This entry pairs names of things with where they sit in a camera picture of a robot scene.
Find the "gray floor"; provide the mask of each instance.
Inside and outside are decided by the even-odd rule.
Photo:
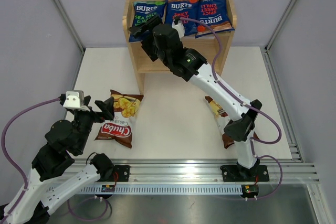
[[[264,194],[271,187],[260,189],[260,194]],[[75,206],[86,197],[75,196],[71,204]],[[112,216],[97,223],[318,223],[305,186],[282,185],[274,196],[256,202],[230,200],[232,198],[237,196],[115,195],[109,199],[113,206]],[[57,217],[66,210],[65,205],[60,207],[49,224],[84,223],[70,215]],[[80,206],[76,213],[90,218],[100,215],[103,210],[103,203],[93,201]]]

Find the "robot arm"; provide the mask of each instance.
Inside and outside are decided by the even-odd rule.
[[[194,84],[210,95],[228,114],[231,121],[224,128],[224,132],[234,141],[238,153],[238,166],[243,177],[253,176],[259,165],[254,156],[250,137],[253,136],[254,121],[257,113],[240,105],[227,91],[219,86],[213,77],[212,68],[206,59],[196,50],[184,48],[180,38],[183,37],[182,24],[162,24],[159,16],[154,16],[146,23],[130,27],[134,37],[149,30],[150,34],[142,40],[142,48],[152,61],[160,59],[174,75]],[[250,101],[230,87],[220,76],[217,79],[243,102],[260,109],[258,100]]]
[[[89,101],[90,97],[84,97],[82,91],[61,95],[60,103],[74,114],[74,120],[54,123],[45,135],[48,143],[39,150],[32,162],[27,178],[28,187],[25,189],[22,186],[12,202],[4,208],[4,217],[8,223],[46,223],[59,206],[83,187],[111,176],[114,168],[111,160],[105,154],[97,154],[81,172],[47,192],[50,185],[74,163],[69,153],[74,156],[83,153],[92,125],[114,118],[113,98],[105,102],[95,101],[101,112],[88,107]]]

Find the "brown chip bag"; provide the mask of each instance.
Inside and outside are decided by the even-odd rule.
[[[208,102],[211,111],[214,113],[218,129],[222,135],[224,148],[228,149],[231,145],[235,143],[231,137],[224,133],[224,127],[228,124],[230,118],[228,114],[222,109],[222,107],[218,103],[216,103],[211,97],[205,97],[205,99]]]
[[[102,124],[96,140],[115,139],[118,143],[132,148],[132,130],[143,95],[121,94],[111,90],[111,96],[114,97],[114,120]]]

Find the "wooden shelf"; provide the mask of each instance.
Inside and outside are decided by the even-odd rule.
[[[126,0],[124,14],[123,14],[123,30],[127,42],[129,41],[130,33],[128,28],[132,26],[134,19],[134,1],[144,1],[144,0]],[[235,11],[235,6],[233,0],[226,0],[227,6],[227,15],[230,19],[234,28],[237,27],[237,16]],[[218,34],[221,42],[223,44],[223,51],[219,56],[216,63],[216,72],[221,74],[223,71],[224,63],[229,51],[229,48],[232,43],[234,36],[234,31],[227,31],[224,33]],[[202,38],[195,39],[195,37],[189,36],[182,39],[183,46],[187,48],[193,48],[202,54],[209,63],[213,62],[214,57],[216,56],[219,46],[217,40],[214,36],[209,35]],[[138,82],[139,91],[143,93],[144,90],[144,74],[151,72],[169,72],[169,69],[159,60],[152,62],[147,54],[142,50],[140,42],[128,42],[128,49],[130,52],[130,57],[132,60],[135,77]]]

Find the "snack bag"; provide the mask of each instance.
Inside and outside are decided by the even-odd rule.
[[[164,13],[165,1],[135,1],[134,5],[134,20],[132,26],[138,26],[145,23],[148,19],[158,14],[162,19]],[[129,42],[142,41],[149,31],[146,31],[143,35],[138,38],[134,38],[133,35],[130,36]]]
[[[226,12],[226,0],[200,0],[197,20],[204,22],[215,32],[235,30]],[[211,34],[211,31],[197,24],[196,38]]]
[[[173,24],[175,17],[197,18],[198,0],[166,0],[166,24]],[[183,21],[184,36],[195,34],[197,27],[194,22]]]
[[[132,130],[143,95],[121,94],[111,90],[111,96],[114,97],[114,120],[102,124],[96,140],[115,139],[118,143],[132,148]]]
[[[211,97],[205,97],[205,99],[208,102],[211,111],[214,113],[218,129],[222,135],[224,148],[228,149],[231,145],[235,143],[231,137],[224,133],[224,127],[228,124],[230,118],[228,114],[222,109],[222,107],[218,103],[216,103]]]

